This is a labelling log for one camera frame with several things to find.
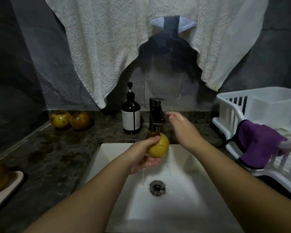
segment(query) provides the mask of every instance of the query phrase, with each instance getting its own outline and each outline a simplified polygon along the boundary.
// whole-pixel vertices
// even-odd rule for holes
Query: plate
[[[13,179],[9,181],[7,186],[0,191],[0,205],[8,198],[8,196],[13,192],[13,190],[18,187],[18,185],[21,183],[22,179],[24,178],[24,174],[21,171],[15,171]]]

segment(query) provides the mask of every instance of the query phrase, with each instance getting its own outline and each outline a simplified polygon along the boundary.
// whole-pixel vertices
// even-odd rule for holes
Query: purple cloth
[[[272,155],[276,154],[279,143],[287,140],[276,130],[249,120],[239,123],[234,137],[231,140],[244,153],[239,161],[252,169],[263,169]]]

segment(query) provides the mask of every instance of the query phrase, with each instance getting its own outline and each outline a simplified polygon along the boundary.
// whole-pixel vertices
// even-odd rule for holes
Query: white sink
[[[104,143],[79,187],[131,146]],[[154,196],[150,183],[162,181],[166,193]],[[243,232],[202,165],[180,145],[170,145],[159,166],[130,175],[114,206],[106,232]]]

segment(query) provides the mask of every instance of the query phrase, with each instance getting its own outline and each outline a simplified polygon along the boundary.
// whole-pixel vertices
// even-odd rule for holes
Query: brown glass bottle
[[[122,105],[123,129],[127,134],[136,134],[141,130],[140,105],[135,101],[135,94],[132,92],[132,82],[128,82],[129,88],[126,94],[127,101]]]

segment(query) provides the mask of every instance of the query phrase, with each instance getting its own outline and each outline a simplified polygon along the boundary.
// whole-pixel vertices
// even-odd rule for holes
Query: dark marble wall
[[[48,109],[97,110],[74,70],[64,27],[45,1],[11,2]],[[140,47],[140,56],[109,94],[107,109],[120,109],[126,82],[132,81],[136,100],[144,107],[150,97],[160,96],[170,109],[216,110],[217,93],[201,81],[196,58],[197,52],[187,42],[164,29]],[[291,88],[291,0],[270,0],[260,37],[219,92],[266,86]]]
[[[45,109],[10,0],[0,0],[0,153],[45,123]]]

